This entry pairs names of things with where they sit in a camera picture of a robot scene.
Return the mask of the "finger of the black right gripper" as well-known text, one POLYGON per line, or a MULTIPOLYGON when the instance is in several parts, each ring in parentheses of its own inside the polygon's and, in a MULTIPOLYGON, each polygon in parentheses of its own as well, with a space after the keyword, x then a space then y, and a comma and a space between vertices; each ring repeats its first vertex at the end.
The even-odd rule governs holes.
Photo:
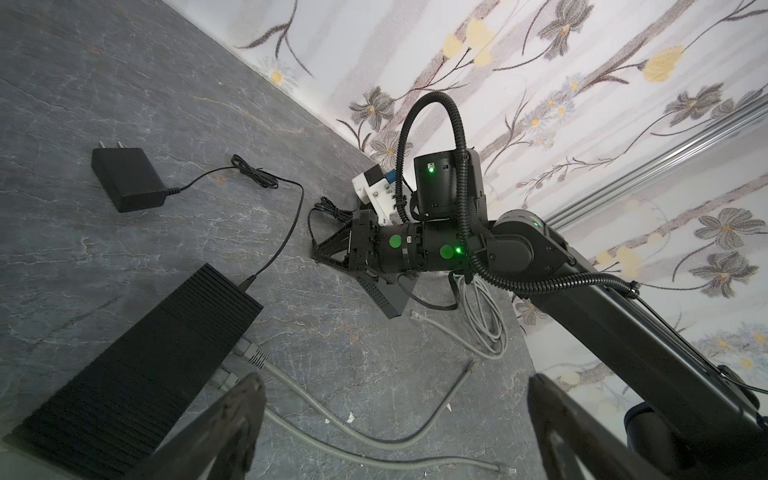
POLYGON ((311 258, 329 267, 347 267, 351 225, 346 224, 326 240, 314 242, 311 258))

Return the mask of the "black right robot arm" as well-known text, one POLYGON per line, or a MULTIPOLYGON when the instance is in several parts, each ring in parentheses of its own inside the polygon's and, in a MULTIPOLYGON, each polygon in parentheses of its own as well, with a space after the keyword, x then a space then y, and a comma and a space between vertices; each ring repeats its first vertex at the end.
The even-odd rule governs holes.
POLYGON ((415 159, 416 218, 396 184, 397 224, 382 226, 361 209, 313 244, 313 258, 390 284, 421 272, 480 278, 529 300, 632 388, 641 401, 626 413, 620 441, 550 378, 531 377, 528 409, 551 479, 765 478, 759 390, 697 351, 641 298, 636 282, 597 271, 535 214, 489 219, 480 160, 453 99, 425 94, 405 125, 432 104, 445 109, 455 146, 415 159))

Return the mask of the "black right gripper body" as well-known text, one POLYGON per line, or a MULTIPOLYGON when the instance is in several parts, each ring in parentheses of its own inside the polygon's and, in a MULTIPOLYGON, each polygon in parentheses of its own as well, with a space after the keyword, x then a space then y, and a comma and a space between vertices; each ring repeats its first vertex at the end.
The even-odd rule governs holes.
POLYGON ((374 211, 362 209, 353 214, 347 253, 350 271, 365 272, 370 276, 383 274, 378 255, 378 233, 378 216, 374 211))

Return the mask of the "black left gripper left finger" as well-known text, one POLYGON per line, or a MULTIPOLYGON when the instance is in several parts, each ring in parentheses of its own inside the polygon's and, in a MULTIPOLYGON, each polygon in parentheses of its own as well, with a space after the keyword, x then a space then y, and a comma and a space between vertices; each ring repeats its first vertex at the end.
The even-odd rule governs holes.
POLYGON ((241 379, 128 479, 243 479, 255 457, 266 409, 259 374, 241 379))

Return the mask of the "small black adapter with cable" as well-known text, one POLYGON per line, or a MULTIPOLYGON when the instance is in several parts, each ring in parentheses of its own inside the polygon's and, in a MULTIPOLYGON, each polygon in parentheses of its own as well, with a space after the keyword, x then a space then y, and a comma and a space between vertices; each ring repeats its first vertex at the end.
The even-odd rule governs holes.
POLYGON ((308 231, 310 234, 310 239, 311 239, 313 248, 315 248, 318 245, 318 242, 312 230, 312 214, 315 212, 328 215, 333 219, 341 222, 342 224, 346 224, 350 222, 353 218, 352 210, 345 210, 345 209, 339 208, 328 197, 323 196, 318 202, 316 202, 312 206, 312 208, 309 210, 307 215, 307 226, 308 226, 308 231))

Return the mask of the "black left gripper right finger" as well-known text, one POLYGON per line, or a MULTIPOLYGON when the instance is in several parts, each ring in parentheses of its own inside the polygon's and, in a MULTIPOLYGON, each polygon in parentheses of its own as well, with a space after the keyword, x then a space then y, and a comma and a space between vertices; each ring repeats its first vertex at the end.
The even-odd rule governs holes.
POLYGON ((527 406, 549 479, 663 479, 543 374, 529 378, 527 406))

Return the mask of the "dark grey switch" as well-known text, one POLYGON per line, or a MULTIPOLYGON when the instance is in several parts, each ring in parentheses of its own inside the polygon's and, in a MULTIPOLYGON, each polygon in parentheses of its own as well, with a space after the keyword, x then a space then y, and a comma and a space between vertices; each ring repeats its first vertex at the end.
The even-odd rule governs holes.
POLYGON ((396 280, 393 276, 371 276, 360 272, 357 282, 389 319, 401 316, 410 300, 416 279, 404 277, 396 280))

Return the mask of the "black power adapter with cable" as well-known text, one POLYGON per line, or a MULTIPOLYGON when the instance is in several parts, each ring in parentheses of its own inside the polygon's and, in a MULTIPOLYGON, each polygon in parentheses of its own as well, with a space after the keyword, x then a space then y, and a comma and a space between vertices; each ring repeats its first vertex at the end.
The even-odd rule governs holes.
POLYGON ((306 190, 301 183, 280 177, 262 168, 256 168, 238 154, 231 157, 229 165, 208 170, 177 187, 169 187, 163 182, 143 149, 127 148, 122 143, 118 143, 115 147, 100 144, 94 148, 91 154, 91 169, 119 213, 159 208, 164 205, 168 197, 188 190, 207 176, 227 170, 237 171, 266 190, 277 190, 283 184, 297 187, 300 196, 288 232, 266 263, 239 284, 239 289, 243 292, 247 291, 282 255, 298 226, 306 195, 306 190))

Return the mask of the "black ribbed network switch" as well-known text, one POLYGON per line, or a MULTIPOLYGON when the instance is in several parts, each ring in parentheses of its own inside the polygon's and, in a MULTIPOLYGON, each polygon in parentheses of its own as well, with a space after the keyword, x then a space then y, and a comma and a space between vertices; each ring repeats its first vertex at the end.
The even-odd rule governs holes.
POLYGON ((3 439, 85 479, 121 479, 166 438, 262 305, 209 264, 3 439))

